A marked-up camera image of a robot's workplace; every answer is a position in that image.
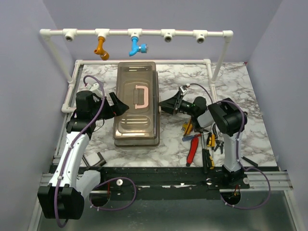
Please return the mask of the brown translucent tool box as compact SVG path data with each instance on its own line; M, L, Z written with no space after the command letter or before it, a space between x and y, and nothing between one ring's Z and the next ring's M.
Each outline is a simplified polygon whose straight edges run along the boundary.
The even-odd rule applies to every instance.
M114 118L116 146L154 146L160 139L159 86L155 62L120 62L116 96L129 109Z

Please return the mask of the blue handled screwdriver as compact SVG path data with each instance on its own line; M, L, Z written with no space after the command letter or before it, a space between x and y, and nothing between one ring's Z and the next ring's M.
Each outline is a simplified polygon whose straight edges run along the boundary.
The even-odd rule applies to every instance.
M183 142L191 141L192 139L197 138L197 137L200 137L200 136L202 136L201 133L199 133L199 134L194 134L194 135L189 135L189 136L185 136L185 137L182 138L182 141L183 141Z

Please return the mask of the red utility knife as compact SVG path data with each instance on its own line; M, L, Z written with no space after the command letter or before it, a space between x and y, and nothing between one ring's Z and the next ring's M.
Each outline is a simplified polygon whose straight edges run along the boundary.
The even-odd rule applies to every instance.
M190 144L190 150L186 158L186 167L189 167L193 162L199 144L199 137L194 137Z

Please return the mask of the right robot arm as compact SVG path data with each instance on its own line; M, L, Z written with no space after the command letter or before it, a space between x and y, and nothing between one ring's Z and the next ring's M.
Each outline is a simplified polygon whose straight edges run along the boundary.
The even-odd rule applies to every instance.
M239 183L244 175L241 165L240 144L247 116L231 99L207 104L204 97L198 96L192 103L183 100L179 91L171 98L159 102L162 111L170 115L178 112L192 119L193 128L200 132L213 124L223 135L224 163L222 165L222 185L228 189Z

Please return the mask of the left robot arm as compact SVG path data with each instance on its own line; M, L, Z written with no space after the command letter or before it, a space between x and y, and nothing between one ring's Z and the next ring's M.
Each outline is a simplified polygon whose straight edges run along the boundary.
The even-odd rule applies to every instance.
M102 190L106 186L106 177L96 170L87 170L81 178L77 175L96 121L121 116L129 109L114 92L109 95L113 105L105 97L89 90L76 94L76 109L66 124L66 140L60 162L48 185L38 190L45 218L80 219L91 190Z

